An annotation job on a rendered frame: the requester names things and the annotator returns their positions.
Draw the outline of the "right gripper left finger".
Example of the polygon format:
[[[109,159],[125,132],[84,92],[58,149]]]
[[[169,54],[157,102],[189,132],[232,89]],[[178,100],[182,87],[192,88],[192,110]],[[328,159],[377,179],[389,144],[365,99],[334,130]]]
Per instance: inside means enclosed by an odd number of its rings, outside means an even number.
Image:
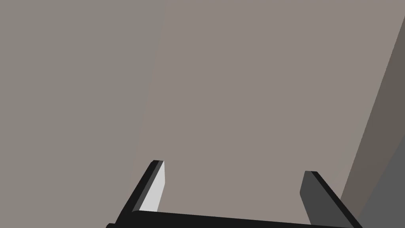
[[[157,212],[164,187],[165,162],[162,160],[153,160],[142,175],[121,212]]]

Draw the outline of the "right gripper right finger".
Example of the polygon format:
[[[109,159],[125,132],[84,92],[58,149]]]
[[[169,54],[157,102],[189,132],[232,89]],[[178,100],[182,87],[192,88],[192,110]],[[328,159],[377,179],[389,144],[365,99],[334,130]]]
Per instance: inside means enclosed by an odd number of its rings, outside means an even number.
[[[318,172],[304,172],[299,194],[311,225],[361,227]]]

